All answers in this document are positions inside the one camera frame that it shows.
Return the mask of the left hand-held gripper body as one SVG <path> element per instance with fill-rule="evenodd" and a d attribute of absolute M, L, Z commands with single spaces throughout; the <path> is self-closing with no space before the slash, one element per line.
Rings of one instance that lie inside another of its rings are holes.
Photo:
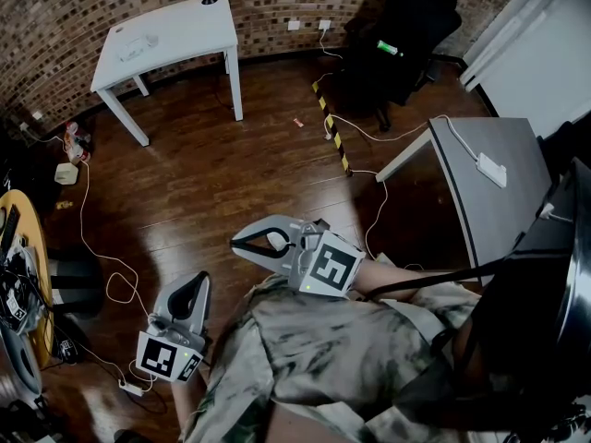
<path fill-rule="evenodd" d="M 203 361 L 207 329 L 202 323 L 152 321 L 139 333 L 136 367 L 168 382 L 188 382 Z"/>

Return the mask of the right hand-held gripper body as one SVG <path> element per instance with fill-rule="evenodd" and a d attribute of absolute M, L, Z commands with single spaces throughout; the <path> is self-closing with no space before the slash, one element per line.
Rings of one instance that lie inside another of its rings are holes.
<path fill-rule="evenodd" d="M 295 240 L 288 284 L 301 293 L 344 297 L 365 252 L 324 224 L 305 222 Z"/>

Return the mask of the white wet wipe pack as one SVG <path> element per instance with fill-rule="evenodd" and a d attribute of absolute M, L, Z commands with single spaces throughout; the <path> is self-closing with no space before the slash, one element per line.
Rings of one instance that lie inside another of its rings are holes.
<path fill-rule="evenodd" d="M 130 61 L 155 48 L 158 42 L 159 38 L 156 35 L 141 35 L 133 41 L 125 43 L 118 51 L 117 56 L 122 62 Z"/>

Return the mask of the person's left forearm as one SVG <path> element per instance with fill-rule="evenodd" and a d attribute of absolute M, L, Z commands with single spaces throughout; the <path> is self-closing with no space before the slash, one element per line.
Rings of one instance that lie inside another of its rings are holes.
<path fill-rule="evenodd" d="M 196 371 L 191 378 L 186 381 L 175 381 L 171 384 L 174 397 L 175 410 L 180 429 L 183 430 L 190 415 L 199 407 L 203 399 L 207 384 L 199 371 Z"/>

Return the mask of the person's right forearm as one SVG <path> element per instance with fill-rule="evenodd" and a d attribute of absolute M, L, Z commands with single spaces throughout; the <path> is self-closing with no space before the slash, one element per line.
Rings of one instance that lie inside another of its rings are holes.
<path fill-rule="evenodd" d="M 425 274 L 408 269 L 400 269 L 390 264 L 379 263 L 370 259 L 363 259 L 360 263 L 356 277 L 352 282 L 352 290 L 362 295 L 367 295 L 374 289 L 391 283 L 411 281 L 428 277 L 433 274 Z M 412 302 L 418 289 L 403 290 L 399 292 L 388 292 L 376 295 L 375 300 L 394 299 L 400 302 Z"/>

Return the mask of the camouflage patterned clothing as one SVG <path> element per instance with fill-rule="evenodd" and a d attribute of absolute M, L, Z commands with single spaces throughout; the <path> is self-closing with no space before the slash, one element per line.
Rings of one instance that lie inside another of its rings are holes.
<path fill-rule="evenodd" d="M 425 337 L 457 329 L 478 296 L 445 282 L 398 306 L 314 296 L 271 276 L 219 338 L 210 381 L 181 443 L 263 443 L 273 407 L 353 443 L 464 443 L 465 433 L 410 421 L 401 405 L 446 391 L 448 364 Z"/>

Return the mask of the black floor device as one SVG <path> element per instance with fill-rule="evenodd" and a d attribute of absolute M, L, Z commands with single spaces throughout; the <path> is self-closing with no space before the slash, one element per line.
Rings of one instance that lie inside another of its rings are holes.
<path fill-rule="evenodd" d="M 52 353 L 61 362 L 68 365 L 82 363 L 89 345 L 87 336 L 77 326 L 54 325 Z"/>

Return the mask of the yellow black striped floor strip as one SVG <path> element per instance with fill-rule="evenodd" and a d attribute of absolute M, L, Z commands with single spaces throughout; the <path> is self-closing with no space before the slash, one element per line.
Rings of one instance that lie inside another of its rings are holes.
<path fill-rule="evenodd" d="M 339 153 L 339 157 L 340 157 L 344 172 L 348 177 L 351 177 L 353 175 L 353 171 L 350 167 L 349 161 L 347 160 L 345 150 L 344 150 L 344 145 L 341 140 L 339 131 L 335 125 L 329 105 L 326 102 L 324 95 L 321 91 L 319 80 L 315 81 L 312 84 L 312 89 L 318 99 L 318 102 L 320 104 L 320 109 L 322 110 L 323 115 L 324 115 L 323 126 L 325 128 L 325 138 L 334 142 L 334 145 Z"/>

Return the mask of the grey oval shell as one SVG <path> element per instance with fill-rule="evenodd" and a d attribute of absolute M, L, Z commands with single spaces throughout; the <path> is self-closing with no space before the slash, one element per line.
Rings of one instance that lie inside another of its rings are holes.
<path fill-rule="evenodd" d="M 0 377 L 19 399 L 34 401 L 42 394 L 42 377 L 26 336 L 0 327 Z"/>

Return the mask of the round yellow table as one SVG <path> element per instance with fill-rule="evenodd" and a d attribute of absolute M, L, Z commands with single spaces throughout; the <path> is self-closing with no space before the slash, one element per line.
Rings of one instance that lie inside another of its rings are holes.
<path fill-rule="evenodd" d="M 20 214 L 16 233 L 24 236 L 28 245 L 35 249 L 37 277 L 42 297 L 45 303 L 52 307 L 53 296 L 49 260 L 40 218 L 30 199 L 22 191 L 9 190 L 0 197 L 0 208 L 5 208 L 6 212 L 10 212 L 13 206 L 16 207 Z M 50 310 L 47 310 L 47 313 L 49 317 L 41 317 L 37 329 L 28 333 L 30 345 L 39 367 L 45 367 L 48 364 L 53 346 L 54 332 L 53 325 L 50 322 L 53 313 Z"/>

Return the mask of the cream plastic box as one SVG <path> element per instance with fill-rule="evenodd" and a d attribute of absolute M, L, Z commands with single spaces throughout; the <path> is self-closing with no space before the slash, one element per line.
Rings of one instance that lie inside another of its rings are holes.
<path fill-rule="evenodd" d="M 78 167 L 71 162 L 56 165 L 54 180 L 61 186 L 72 186 L 78 181 Z"/>

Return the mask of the grey wooden desk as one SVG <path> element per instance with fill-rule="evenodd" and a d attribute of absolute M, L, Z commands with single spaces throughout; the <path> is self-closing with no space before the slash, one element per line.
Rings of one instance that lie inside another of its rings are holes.
<path fill-rule="evenodd" d="M 499 187 L 476 168 L 461 144 L 505 167 Z M 419 151 L 434 149 L 462 227 L 472 267 L 504 257 L 526 233 L 551 187 L 549 170 L 524 118 L 432 118 L 426 129 L 376 174 L 384 182 Z"/>

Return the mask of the plastic bag of snacks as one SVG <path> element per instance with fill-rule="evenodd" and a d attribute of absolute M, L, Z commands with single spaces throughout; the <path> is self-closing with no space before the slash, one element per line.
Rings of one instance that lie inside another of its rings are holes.
<path fill-rule="evenodd" d="M 91 135 L 77 122 L 66 122 L 64 143 L 66 155 L 72 164 L 78 165 L 90 159 Z"/>

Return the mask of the black office chair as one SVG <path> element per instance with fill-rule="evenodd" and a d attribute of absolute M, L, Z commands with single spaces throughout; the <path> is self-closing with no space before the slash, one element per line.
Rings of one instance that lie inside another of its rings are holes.
<path fill-rule="evenodd" d="M 457 4 L 458 0 L 385 0 L 376 18 L 354 18 L 345 25 L 344 79 L 374 111 L 382 132 L 392 126 L 388 104 L 404 106 L 428 82 L 433 51 L 461 27 Z M 378 40 L 399 48 L 404 56 L 378 50 Z"/>

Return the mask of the black round pedestal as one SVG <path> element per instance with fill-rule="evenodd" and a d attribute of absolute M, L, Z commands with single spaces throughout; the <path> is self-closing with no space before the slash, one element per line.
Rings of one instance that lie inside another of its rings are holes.
<path fill-rule="evenodd" d="M 80 319 L 99 315 L 105 298 L 99 259 L 84 246 L 48 250 L 53 310 Z"/>

